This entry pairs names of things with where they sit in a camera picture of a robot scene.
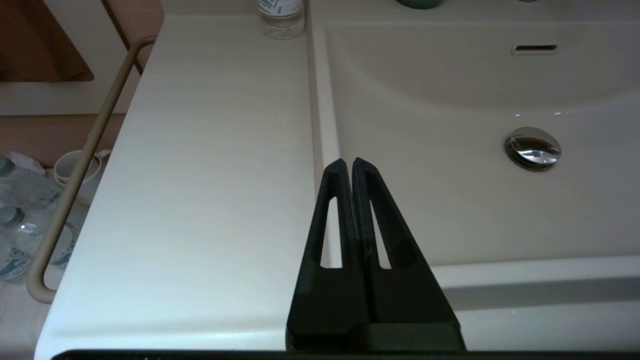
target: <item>sink basin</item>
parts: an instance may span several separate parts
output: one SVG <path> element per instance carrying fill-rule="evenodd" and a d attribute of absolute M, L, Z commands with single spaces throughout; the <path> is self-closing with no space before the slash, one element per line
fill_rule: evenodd
<path fill-rule="evenodd" d="M 469 349 L 640 349 L 622 333 L 640 321 L 638 15 L 632 1 L 312 2 L 316 172 L 376 165 Z M 561 145 L 551 169 L 506 156 L 525 126 Z"/>
<path fill-rule="evenodd" d="M 433 265 L 637 254 L 640 49 L 620 46 L 632 37 L 640 26 L 331 28 L 340 155 L 380 169 Z M 513 56 L 521 38 L 559 50 Z M 556 167 L 508 159 L 522 126 L 557 139 Z"/>

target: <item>chrome drain stopper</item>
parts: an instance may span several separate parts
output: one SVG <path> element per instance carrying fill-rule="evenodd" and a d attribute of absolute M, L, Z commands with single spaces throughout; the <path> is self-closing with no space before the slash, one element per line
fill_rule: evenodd
<path fill-rule="evenodd" d="M 514 163 L 531 171 L 552 167 L 562 155 L 558 141 L 535 127 L 515 129 L 504 144 L 504 150 Z"/>

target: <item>bottle cap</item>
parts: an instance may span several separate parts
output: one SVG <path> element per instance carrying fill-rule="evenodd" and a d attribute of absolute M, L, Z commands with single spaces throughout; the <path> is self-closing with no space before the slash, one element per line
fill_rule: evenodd
<path fill-rule="evenodd" d="M 0 176 L 7 176 L 15 169 L 13 161 L 6 156 L 0 156 Z"/>
<path fill-rule="evenodd" d="M 22 219 L 24 219 L 24 212 L 20 208 L 6 206 L 0 209 L 0 225 L 4 227 L 16 226 Z"/>

